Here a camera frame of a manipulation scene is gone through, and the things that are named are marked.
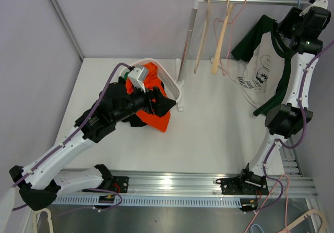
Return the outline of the orange t shirt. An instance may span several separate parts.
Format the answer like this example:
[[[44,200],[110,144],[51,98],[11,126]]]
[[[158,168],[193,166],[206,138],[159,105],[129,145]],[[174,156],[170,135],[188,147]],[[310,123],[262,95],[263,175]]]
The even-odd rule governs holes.
[[[144,67],[146,67],[149,71],[148,75],[144,80],[145,87],[149,90],[153,90],[153,87],[158,87],[161,94],[167,97],[164,90],[164,84],[157,74],[158,66],[154,63],[149,62],[147,64],[144,64]],[[124,119],[123,122],[129,122],[131,127],[143,127],[149,125],[160,130],[161,132],[166,132],[170,117],[170,112],[167,112],[167,114],[163,117],[158,117],[154,114],[148,114],[147,112],[141,110],[138,111],[136,114]]]

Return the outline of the black t shirt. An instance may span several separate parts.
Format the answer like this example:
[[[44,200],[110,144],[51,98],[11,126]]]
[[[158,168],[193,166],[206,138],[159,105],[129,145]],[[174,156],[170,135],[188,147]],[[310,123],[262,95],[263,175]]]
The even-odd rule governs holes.
[[[123,77],[119,77],[118,78],[118,82],[121,84],[126,83],[126,80]],[[122,120],[122,122],[128,122],[130,124],[131,127],[144,127],[147,124],[145,122],[143,122],[137,115],[131,115],[130,117]]]

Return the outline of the pink wire hanger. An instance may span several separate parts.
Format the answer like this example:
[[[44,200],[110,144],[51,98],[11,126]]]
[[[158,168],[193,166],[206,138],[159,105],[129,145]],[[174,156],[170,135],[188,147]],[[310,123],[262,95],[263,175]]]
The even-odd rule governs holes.
[[[224,76],[226,76],[228,73],[229,73],[229,69],[230,69],[230,62],[229,62],[229,56],[231,54],[231,40],[232,40],[232,36],[233,36],[233,28],[234,28],[234,24],[237,20],[237,18],[239,17],[239,15],[241,14],[241,12],[244,10],[246,4],[247,4],[247,0],[242,0],[242,4],[243,6],[241,7],[241,9],[238,11],[238,13],[234,16],[234,18],[230,21],[230,18],[229,18],[229,21],[228,21],[228,25],[230,26],[230,31],[229,31],[229,40],[228,40],[228,51],[226,53],[226,57],[225,57],[225,60],[226,60],[226,65],[224,65],[221,61],[221,57],[220,57],[220,63],[219,63],[219,66],[218,68],[221,69],[221,72]],[[218,42],[219,38],[217,37],[217,33],[216,33],[216,21],[221,21],[221,22],[224,22],[224,20],[220,20],[219,18],[216,18],[213,22],[213,29],[214,29],[214,35],[215,35],[215,39],[216,39],[216,43]]]

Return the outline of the dark green t shirt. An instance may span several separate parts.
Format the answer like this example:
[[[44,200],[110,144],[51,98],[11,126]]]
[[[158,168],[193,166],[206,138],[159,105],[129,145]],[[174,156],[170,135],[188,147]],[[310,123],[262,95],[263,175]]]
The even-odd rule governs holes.
[[[255,107],[254,116],[264,115],[281,104],[291,74],[291,50],[277,30],[278,23],[266,16],[258,20],[232,50],[229,77]]]

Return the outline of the beige plastic hanger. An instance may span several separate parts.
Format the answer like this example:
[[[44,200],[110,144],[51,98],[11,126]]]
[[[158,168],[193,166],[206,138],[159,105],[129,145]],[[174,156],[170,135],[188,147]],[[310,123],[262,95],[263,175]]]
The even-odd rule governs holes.
[[[204,20],[204,26],[203,26],[203,30],[202,30],[200,46],[199,46],[199,50],[198,50],[198,54],[197,54],[197,58],[196,58],[196,62],[195,62],[194,74],[196,74],[196,72],[198,70],[199,63],[200,63],[200,60],[201,60],[201,57],[202,57],[202,53],[204,51],[205,39],[206,39],[206,35],[207,35],[210,14],[211,14],[211,0],[208,0],[207,1],[207,9],[206,9],[206,18]]]

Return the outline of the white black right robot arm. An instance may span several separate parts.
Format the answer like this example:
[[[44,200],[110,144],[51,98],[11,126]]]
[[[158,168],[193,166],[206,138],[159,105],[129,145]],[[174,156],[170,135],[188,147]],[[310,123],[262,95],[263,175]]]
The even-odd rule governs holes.
[[[276,92],[254,115],[265,115],[267,132],[256,156],[246,165],[236,181],[222,185],[241,194],[268,194],[269,159],[274,151],[287,148],[287,139],[301,132],[313,112],[308,109],[308,91],[318,58],[324,52],[319,35],[330,22],[331,12],[326,7],[309,6],[304,10],[292,7],[286,17],[275,24],[275,45],[283,53],[284,68]]]

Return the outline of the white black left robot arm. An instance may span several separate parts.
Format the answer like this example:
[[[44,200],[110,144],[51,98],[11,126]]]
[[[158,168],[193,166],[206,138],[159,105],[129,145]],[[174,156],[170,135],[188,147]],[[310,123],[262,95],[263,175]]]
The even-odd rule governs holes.
[[[64,194],[90,189],[110,191],[113,175],[103,164],[72,174],[62,174],[61,170],[83,151],[115,131],[118,122],[138,111],[161,118],[175,105],[176,101],[166,97],[158,87],[127,93],[124,84],[110,83],[92,108],[75,121],[70,133],[61,142],[33,163],[25,167],[15,165],[10,169],[9,174],[19,187],[21,198],[28,207],[38,211]]]

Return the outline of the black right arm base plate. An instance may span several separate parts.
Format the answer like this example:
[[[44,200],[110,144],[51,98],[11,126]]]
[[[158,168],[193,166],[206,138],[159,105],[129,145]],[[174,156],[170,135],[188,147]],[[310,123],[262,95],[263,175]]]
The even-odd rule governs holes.
[[[268,195],[269,189],[265,182],[251,182],[241,178],[219,178],[215,183],[221,187],[223,195]]]

